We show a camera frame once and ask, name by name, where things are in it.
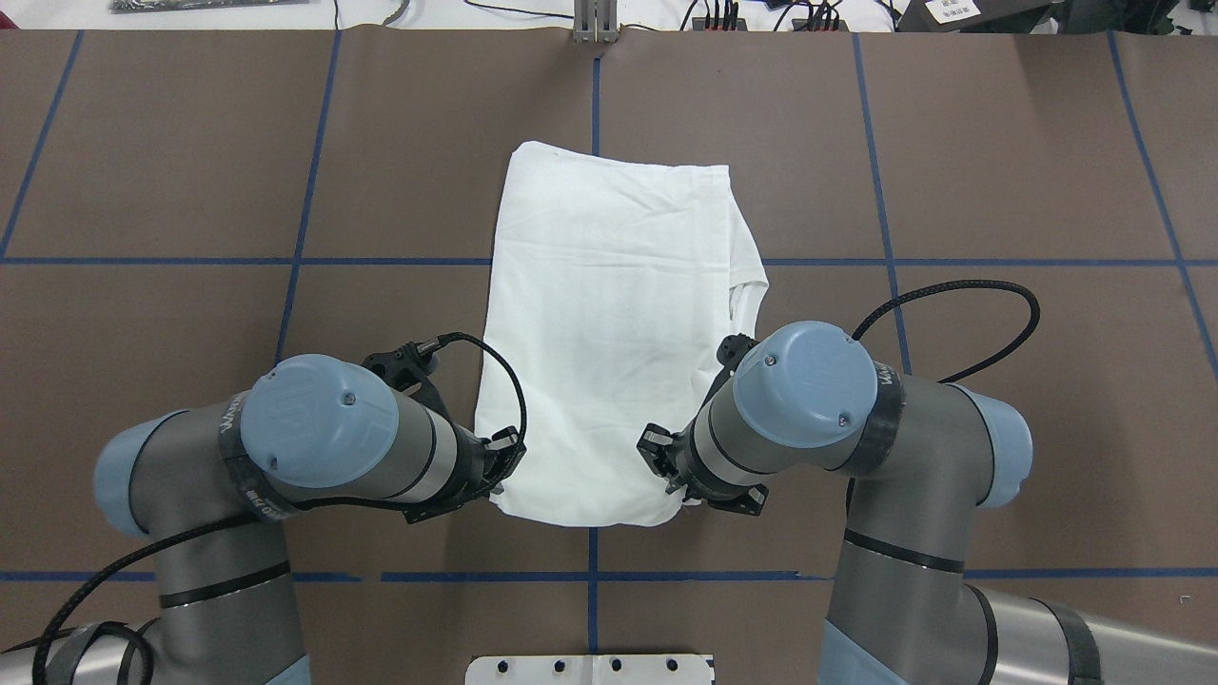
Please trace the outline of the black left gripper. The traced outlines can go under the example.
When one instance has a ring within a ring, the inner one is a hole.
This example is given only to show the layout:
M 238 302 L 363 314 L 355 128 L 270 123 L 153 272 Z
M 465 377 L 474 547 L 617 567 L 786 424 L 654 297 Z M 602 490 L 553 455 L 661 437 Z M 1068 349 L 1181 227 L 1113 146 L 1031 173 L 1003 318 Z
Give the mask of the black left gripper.
M 491 438 L 477 438 L 458 428 L 457 438 L 457 477 L 460 477 L 457 499 L 460 505 L 488 499 L 492 491 L 503 490 L 501 483 L 512 477 L 527 451 L 516 428 L 504 428 Z

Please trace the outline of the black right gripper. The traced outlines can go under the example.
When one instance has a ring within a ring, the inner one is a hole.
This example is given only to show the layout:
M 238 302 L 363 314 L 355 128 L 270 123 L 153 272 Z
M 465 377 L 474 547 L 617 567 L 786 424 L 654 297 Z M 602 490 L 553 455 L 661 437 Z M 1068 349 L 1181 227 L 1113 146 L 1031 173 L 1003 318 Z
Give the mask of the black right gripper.
M 685 492 L 683 501 L 704 501 L 708 507 L 731 516 L 761 516 L 769 488 L 765 484 L 725 486 L 702 460 L 695 434 L 674 435 L 648 423 L 637 441 L 637 451 L 654 477 L 669 477 L 671 490 Z

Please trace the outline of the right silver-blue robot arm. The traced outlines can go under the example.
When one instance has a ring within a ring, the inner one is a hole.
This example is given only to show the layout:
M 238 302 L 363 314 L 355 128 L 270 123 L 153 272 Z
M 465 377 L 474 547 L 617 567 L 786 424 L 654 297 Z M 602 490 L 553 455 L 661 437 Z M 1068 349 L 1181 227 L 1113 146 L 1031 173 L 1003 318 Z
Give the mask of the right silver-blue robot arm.
M 719 355 L 722 385 L 637 447 L 669 492 L 758 516 L 795 466 L 853 481 L 821 684 L 1213 684 L 1216 648 L 996 594 L 963 577 L 974 516 L 1030 477 L 1009 403 L 871 360 L 838 325 L 782 325 Z

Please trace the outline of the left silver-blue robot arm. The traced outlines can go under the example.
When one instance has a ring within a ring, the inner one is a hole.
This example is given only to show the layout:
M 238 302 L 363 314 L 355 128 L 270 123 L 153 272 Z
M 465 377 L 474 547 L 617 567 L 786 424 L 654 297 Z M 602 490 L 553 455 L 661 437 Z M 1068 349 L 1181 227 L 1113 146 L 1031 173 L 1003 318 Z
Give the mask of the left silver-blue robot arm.
M 2 653 L 5 684 L 308 684 L 285 520 L 353 506 L 421 523 L 501 489 L 527 421 L 479 438 L 430 382 L 441 340 L 356 364 L 290 357 L 251 389 L 122 431 L 94 497 L 144 547 Z

